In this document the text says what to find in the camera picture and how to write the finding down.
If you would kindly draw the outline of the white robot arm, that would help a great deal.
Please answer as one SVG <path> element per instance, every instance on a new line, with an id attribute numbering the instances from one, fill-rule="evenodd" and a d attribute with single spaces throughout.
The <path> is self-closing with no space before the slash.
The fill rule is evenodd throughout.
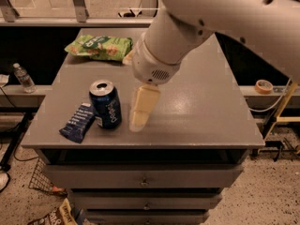
<path id="1" fill-rule="evenodd" d="M 158 103 L 158 87 L 214 33 L 232 38 L 300 81 L 300 6 L 294 0 L 161 0 L 157 16 L 136 42 L 130 62 L 143 83 L 131 103 L 129 129 L 141 131 Z"/>

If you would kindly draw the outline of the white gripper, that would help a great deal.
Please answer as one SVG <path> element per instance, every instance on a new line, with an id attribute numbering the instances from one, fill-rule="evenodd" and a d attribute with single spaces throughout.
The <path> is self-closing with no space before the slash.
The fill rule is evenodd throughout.
<path id="1" fill-rule="evenodd" d="M 129 113 L 129 129 L 132 132 L 141 131 L 155 109 L 160 90 L 157 85 L 167 83 L 179 70 L 180 64 L 165 64 L 150 53 L 142 33 L 133 51 L 130 51 L 122 60 L 125 66 L 131 66 L 136 79 L 143 83 L 133 94 Z"/>

